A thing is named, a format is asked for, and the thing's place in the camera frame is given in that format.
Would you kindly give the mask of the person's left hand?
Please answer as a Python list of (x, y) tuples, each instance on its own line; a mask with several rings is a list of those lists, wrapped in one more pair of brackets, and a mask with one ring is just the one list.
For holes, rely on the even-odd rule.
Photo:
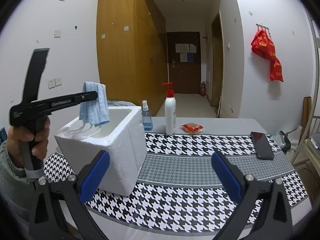
[(25, 127), (10, 127), (6, 146), (9, 157), (17, 168), (24, 168), (24, 160), (21, 153), (20, 143), (35, 140), (37, 145), (33, 147), (31, 153), (38, 159), (43, 160), (47, 155), (48, 137), (49, 137), (50, 119), (47, 118), (44, 123), (44, 129), (33, 135)]

